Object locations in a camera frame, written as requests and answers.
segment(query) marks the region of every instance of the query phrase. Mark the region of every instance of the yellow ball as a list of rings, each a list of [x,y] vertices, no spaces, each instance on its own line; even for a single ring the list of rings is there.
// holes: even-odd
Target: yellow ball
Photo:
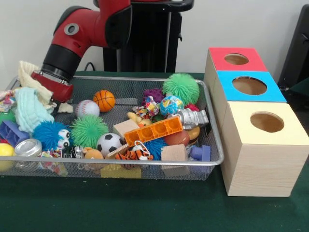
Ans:
[[[0,156],[13,156],[14,148],[9,144],[0,144]],[[12,168],[14,161],[0,161],[0,172],[5,172]]]

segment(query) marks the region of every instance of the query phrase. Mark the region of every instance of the white cloth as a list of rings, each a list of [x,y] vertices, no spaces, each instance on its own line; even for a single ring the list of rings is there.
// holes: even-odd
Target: white cloth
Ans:
[[[34,64],[20,61],[18,68],[18,80],[22,87],[34,88],[37,90],[37,96],[39,102],[41,102],[46,110],[52,112],[55,105],[50,104],[50,100],[52,98],[53,92],[49,91],[47,88],[42,86],[40,82],[32,79],[31,74],[34,70],[39,70],[40,68]],[[65,103],[60,104],[59,113],[72,113],[73,106]]]

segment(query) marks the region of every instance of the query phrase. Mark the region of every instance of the stacked boxes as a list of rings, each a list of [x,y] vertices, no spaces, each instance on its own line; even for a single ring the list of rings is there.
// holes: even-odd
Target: stacked boxes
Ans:
[[[289,196],[309,137],[252,48],[210,48],[204,82],[225,151],[229,196]]]

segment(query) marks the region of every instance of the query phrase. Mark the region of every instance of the orange plastic block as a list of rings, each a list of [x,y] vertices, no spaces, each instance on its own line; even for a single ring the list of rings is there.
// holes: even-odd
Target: orange plastic block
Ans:
[[[178,116],[171,117],[154,124],[132,130],[125,133],[125,139],[129,146],[134,146],[135,141],[142,143],[162,138],[183,130],[183,125]]]

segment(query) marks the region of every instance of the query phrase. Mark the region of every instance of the orange basketball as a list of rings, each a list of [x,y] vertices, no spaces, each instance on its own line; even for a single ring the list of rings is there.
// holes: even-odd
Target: orange basketball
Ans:
[[[108,90],[96,92],[93,101],[99,106],[102,113],[109,112],[115,106],[115,97]]]

